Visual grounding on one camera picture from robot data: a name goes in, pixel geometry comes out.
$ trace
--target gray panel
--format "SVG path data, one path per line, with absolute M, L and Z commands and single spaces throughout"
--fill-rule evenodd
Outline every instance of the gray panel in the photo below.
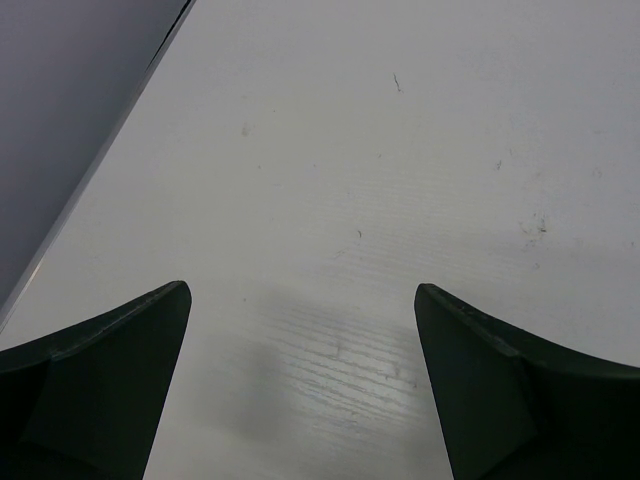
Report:
M 2 3 L 0 307 L 24 282 L 185 3 Z

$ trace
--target dark green object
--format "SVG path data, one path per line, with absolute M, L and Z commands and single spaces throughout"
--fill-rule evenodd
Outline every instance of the dark green object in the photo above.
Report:
M 640 478 L 640 369 L 482 313 L 435 285 L 415 300 L 456 480 Z
M 142 479 L 190 307 L 173 282 L 0 352 L 0 478 Z

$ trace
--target white table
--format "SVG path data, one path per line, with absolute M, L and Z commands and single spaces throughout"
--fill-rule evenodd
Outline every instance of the white table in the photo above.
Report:
M 146 478 L 450 479 L 420 282 L 640 365 L 639 22 L 199 0 L 0 348 L 183 278 Z

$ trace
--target white laminate surface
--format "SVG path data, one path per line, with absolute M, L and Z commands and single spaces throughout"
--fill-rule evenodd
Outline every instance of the white laminate surface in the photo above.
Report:
M 147 479 L 451 479 L 419 283 L 640 365 L 639 25 L 198 0 L 0 348 L 185 279 Z

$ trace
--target scratch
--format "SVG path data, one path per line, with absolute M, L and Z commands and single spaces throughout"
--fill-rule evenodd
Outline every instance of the scratch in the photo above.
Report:
M 525 227 L 523 222 L 518 222 L 518 225 L 520 225 L 520 230 L 522 230 L 522 233 L 524 233 L 525 235 L 531 235 L 531 229 Z
M 334 256 L 333 259 L 335 260 L 336 258 L 340 258 L 342 255 L 344 255 L 345 253 L 347 253 L 347 250 L 349 250 L 348 248 L 343 248 L 342 250 L 340 250 L 339 252 L 337 252 Z
M 404 90 L 402 90 L 402 88 L 400 88 L 400 83 L 398 82 L 398 77 L 396 77 L 396 74 L 393 74 L 393 80 L 396 82 L 396 88 L 398 89 L 398 93 L 404 93 Z

